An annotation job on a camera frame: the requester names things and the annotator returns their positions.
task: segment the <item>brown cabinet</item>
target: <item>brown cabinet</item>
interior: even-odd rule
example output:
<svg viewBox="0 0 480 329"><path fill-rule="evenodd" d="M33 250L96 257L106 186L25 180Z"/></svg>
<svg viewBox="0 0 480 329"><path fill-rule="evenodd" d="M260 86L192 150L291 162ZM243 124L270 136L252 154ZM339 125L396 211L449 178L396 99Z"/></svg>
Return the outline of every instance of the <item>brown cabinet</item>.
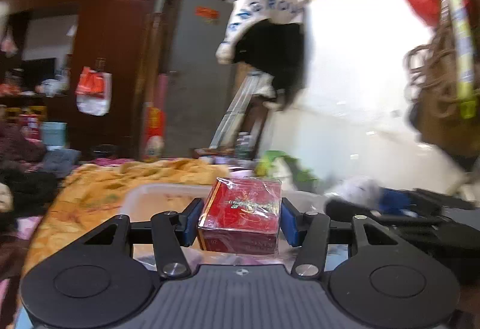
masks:
<svg viewBox="0 0 480 329"><path fill-rule="evenodd" d="M118 145L119 156L135 157L145 81L136 86L142 71L140 64L146 45L148 14L154 0L4 0L11 13L55 8L73 4L78 9L78 29L71 58L70 91L66 97L49 101L49 119L67 122L68 140L72 148L90 157L94 145ZM95 67L98 58L105 59L105 71L112 73L110 111L92 116L78 111L75 88L84 66Z"/></svg>

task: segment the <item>maroon fabric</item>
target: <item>maroon fabric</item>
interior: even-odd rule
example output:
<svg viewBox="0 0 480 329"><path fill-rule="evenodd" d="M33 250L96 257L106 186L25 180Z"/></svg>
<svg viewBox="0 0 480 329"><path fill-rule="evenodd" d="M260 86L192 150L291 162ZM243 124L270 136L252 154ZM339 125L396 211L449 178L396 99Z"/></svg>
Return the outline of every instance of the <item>maroon fabric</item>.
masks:
<svg viewBox="0 0 480 329"><path fill-rule="evenodd" d="M45 145L27 141L17 125L0 121L0 159L2 161L40 161L46 151Z"/></svg>

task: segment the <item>red box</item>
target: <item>red box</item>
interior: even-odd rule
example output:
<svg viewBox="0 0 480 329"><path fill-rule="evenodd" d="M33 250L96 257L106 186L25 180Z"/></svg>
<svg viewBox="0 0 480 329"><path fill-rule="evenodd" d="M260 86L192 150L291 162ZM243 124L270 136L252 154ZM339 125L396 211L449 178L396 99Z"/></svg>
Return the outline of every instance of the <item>red box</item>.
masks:
<svg viewBox="0 0 480 329"><path fill-rule="evenodd" d="M281 202L279 180L217 178L198 221L200 247L247 255L275 253Z"/></svg>

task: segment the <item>orange sticker on door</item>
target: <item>orange sticker on door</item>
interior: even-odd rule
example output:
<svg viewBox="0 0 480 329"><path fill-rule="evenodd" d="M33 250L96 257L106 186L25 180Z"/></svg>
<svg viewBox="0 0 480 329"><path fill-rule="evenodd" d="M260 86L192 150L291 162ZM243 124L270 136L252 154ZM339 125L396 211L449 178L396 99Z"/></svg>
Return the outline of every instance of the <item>orange sticker on door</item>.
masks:
<svg viewBox="0 0 480 329"><path fill-rule="evenodd" d="M207 19L218 19L220 13L212 8L197 7L195 8L195 15L201 16Z"/></svg>

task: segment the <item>orange blanket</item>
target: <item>orange blanket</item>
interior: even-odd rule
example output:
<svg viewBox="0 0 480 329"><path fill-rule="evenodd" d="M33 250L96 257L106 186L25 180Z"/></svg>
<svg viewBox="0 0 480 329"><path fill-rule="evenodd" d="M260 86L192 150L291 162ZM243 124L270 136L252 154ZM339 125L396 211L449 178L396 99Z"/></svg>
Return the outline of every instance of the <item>orange blanket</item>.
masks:
<svg viewBox="0 0 480 329"><path fill-rule="evenodd" d="M30 245L23 273L118 214L125 194L134 187L147 183L212 185L217 177L228 174L225 166L192 159L128 162L118 167L85 164L65 179Z"/></svg>

